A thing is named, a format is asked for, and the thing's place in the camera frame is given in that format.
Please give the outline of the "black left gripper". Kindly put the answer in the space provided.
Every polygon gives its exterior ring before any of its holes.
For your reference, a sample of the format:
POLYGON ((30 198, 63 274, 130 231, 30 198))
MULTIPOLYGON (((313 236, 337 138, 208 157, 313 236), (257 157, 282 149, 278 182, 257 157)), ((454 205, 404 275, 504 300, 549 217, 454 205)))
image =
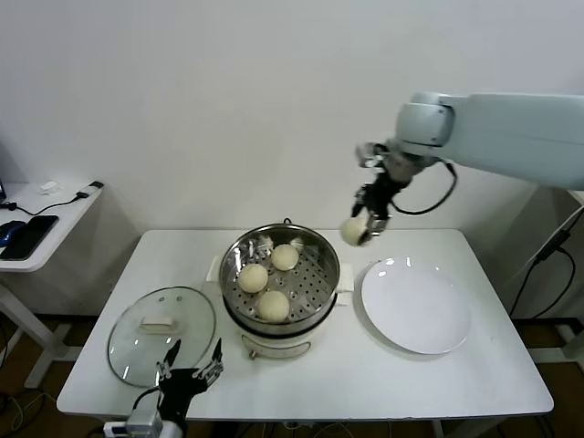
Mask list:
POLYGON ((224 370, 222 344, 218 339, 209 363, 200 369, 171 370, 180 351, 178 339, 157 362, 162 393, 159 413, 164 421, 184 421, 192 399, 208 390, 209 381, 219 378, 224 370))

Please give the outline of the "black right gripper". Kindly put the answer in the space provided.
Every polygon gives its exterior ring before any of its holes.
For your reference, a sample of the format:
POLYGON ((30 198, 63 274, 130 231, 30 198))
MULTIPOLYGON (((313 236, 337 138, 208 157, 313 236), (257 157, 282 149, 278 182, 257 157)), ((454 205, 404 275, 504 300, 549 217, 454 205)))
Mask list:
POLYGON ((355 194, 351 218, 357 217, 366 208, 370 217, 362 226, 360 245, 367 245, 386 229, 390 218, 389 205, 398 192, 398 184, 388 174, 378 174, 373 182, 364 184, 355 194))

